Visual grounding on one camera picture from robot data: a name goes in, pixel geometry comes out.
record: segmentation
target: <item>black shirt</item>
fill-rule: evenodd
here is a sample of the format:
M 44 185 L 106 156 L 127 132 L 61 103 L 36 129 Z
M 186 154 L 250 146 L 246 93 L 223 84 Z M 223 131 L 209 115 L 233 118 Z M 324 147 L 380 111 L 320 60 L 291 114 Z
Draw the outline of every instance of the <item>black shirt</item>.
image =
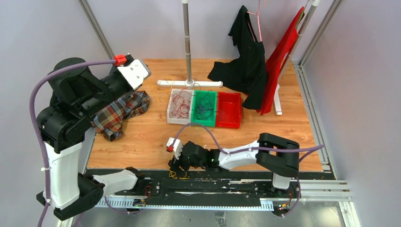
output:
M 229 63 L 215 62 L 208 78 L 222 81 L 229 89 L 248 94 L 242 106 L 259 110 L 262 106 L 266 87 L 266 67 L 264 47 L 257 42 L 249 19 L 248 9 L 242 6 L 228 34 L 233 38 L 233 45 L 238 47 L 240 57 Z

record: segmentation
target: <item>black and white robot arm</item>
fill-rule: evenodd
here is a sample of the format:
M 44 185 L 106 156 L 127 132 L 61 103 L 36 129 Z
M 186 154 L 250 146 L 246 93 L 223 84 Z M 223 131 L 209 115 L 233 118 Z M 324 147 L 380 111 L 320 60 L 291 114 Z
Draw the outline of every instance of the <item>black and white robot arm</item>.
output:
M 170 138 L 166 146 L 168 151 L 174 153 L 168 164 L 178 176 L 185 175 L 190 167 L 221 172 L 237 166 L 259 164 L 273 172 L 272 190 L 287 190 L 291 178 L 299 175 L 299 153 L 277 152 L 273 155 L 265 150 L 254 149 L 274 147 L 299 149 L 297 142 L 269 133 L 260 134 L 259 139 L 250 144 L 237 148 L 223 148 L 223 151 L 207 150 L 191 141 L 183 145 L 179 139 L 174 142 L 174 138 Z
M 143 184 L 144 175 L 133 167 L 109 175 L 83 175 L 78 172 L 78 159 L 85 132 L 92 127 L 95 114 L 119 97 L 138 89 L 150 76 L 142 60 L 130 54 L 119 55 L 110 74 L 103 79 L 92 75 L 89 67 L 69 70 L 49 80 L 53 89 L 50 106 L 37 117 L 49 160 L 50 199 L 45 191 L 36 198 L 48 202 L 54 214 L 66 220 L 94 207 L 103 196 L 122 190 L 135 190 Z M 85 62 L 69 58 L 54 70 Z

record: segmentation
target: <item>plaid shirt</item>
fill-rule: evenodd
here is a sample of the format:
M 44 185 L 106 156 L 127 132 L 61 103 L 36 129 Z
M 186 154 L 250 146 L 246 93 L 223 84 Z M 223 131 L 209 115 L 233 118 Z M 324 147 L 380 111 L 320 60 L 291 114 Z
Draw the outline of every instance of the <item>plaid shirt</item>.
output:
M 128 93 L 99 111 L 92 125 L 106 140 L 116 140 L 123 135 L 122 121 L 144 114 L 149 105 L 150 97 L 145 91 Z

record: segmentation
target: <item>gray wall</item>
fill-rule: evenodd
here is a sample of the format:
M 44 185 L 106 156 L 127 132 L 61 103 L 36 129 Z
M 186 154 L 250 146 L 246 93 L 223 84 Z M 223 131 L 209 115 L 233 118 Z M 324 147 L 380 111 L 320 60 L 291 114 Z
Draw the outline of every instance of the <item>gray wall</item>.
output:
M 42 156 L 29 120 L 34 85 L 65 58 L 107 59 L 77 1 L 1 1 L 0 3 L 0 225 L 36 226 L 42 212 L 35 196 L 44 189 Z M 92 68 L 104 73 L 106 68 Z M 49 103 L 43 87 L 38 113 Z M 55 226 L 52 210 L 44 226 Z
M 321 1 L 293 56 L 298 61 L 315 34 L 333 0 Z M 292 19 L 306 0 L 261 0 L 261 30 L 266 58 L 274 51 Z M 181 0 L 89 0 L 89 4 L 115 52 L 130 52 L 139 58 L 185 58 Z M 189 21 L 193 58 L 238 57 L 227 34 L 245 5 L 257 11 L 257 0 L 190 0 Z M 256 16 L 252 25 L 258 34 Z
M 399 226 L 401 1 L 344 1 L 305 66 L 364 227 Z

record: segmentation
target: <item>red connector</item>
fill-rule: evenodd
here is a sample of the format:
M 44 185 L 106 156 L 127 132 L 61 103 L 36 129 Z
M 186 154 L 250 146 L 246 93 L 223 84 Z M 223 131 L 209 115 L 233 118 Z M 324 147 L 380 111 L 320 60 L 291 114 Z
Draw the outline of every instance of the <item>red connector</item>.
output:
M 116 55 L 113 59 L 116 60 L 114 66 L 120 66 L 127 62 L 127 58 L 124 56 L 124 54 Z
M 173 150 L 174 150 L 173 145 L 170 145 L 170 146 L 167 147 L 167 151 L 168 152 L 171 153 L 171 152 L 173 152 Z

